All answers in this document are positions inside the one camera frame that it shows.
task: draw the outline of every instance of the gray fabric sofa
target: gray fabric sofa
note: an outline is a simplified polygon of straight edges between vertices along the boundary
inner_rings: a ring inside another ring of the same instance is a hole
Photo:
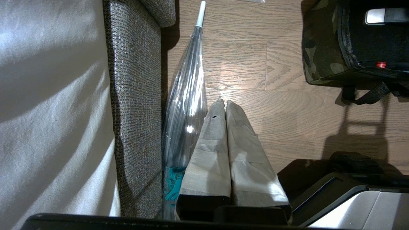
[[[160,27],[174,0],[103,0],[121,216],[155,218],[162,203]]]

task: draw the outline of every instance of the plastic umbrella canopy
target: plastic umbrella canopy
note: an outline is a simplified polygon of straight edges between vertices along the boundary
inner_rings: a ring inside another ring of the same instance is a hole
[[[162,140],[163,213],[174,219],[176,199],[207,113],[202,65],[202,1],[198,21],[180,63],[166,106]]]

